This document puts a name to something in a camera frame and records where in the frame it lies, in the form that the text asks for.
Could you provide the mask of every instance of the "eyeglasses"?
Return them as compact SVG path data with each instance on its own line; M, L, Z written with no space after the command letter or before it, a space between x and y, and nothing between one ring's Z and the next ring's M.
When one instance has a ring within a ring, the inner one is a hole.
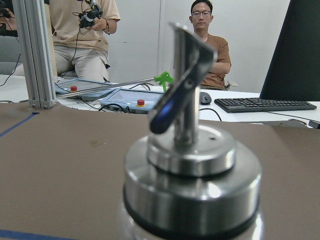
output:
M210 16L210 11L193 11L192 14L194 17L199 18L202 14L202 17L208 18Z

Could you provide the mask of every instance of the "brown table surface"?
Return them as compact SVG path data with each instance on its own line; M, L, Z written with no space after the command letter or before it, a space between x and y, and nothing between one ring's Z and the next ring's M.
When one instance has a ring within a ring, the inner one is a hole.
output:
M145 114L32 109L0 103L0 240L4 230L76 240L117 239L127 149L149 133ZM222 127L261 161L266 240L320 239L320 130L200 121Z

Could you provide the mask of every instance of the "green plastic handle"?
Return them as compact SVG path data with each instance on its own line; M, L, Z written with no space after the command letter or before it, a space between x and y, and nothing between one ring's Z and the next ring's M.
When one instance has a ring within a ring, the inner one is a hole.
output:
M159 82L159 85L162 85L163 91L167 91L166 82L172 84L174 79L170 76L169 72L165 71L159 76L154 76L156 82Z

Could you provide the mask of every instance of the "white wall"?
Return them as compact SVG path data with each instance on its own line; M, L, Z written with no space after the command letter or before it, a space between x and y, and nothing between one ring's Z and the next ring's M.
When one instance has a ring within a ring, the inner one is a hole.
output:
M116 0L121 21L110 42L113 82L174 76L174 36L170 22L188 26L194 0ZM232 67L226 80L234 91L262 89L290 0L213 0L209 33L229 42Z

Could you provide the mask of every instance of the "black keyboard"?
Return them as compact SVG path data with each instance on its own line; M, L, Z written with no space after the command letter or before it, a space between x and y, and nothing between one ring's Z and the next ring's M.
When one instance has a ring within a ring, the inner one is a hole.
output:
M217 98L214 103L227 113L311 110L317 108L307 101L278 101L258 97Z

